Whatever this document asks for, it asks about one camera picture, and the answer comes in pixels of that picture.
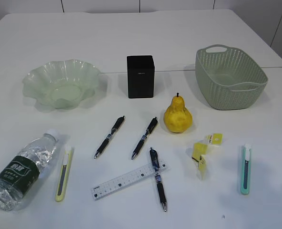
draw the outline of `white plastic ruler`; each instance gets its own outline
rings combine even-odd
[[[163,160],[159,160],[159,172],[166,170],[168,167]],[[91,189],[92,197],[94,200],[101,199],[111,193],[117,192],[139,181],[145,180],[155,174],[152,164],[142,166],[122,176],[114,178],[110,181],[102,183]]]

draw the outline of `black square container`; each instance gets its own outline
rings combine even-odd
[[[128,97],[154,97],[155,65],[152,56],[127,57]]]

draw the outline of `pear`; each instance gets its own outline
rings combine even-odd
[[[184,99],[177,93],[164,113],[164,123],[169,131],[182,133],[192,125],[192,115],[185,108]]]

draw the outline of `bottle label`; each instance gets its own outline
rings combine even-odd
[[[0,173],[0,179],[9,182],[25,195],[39,174],[33,161],[23,156],[16,156]]]

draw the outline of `plastic basket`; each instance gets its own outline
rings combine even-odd
[[[208,52],[213,47],[222,52]],[[212,45],[196,54],[196,79],[209,103],[218,110],[250,107],[263,92],[268,78],[259,65],[243,50]]]

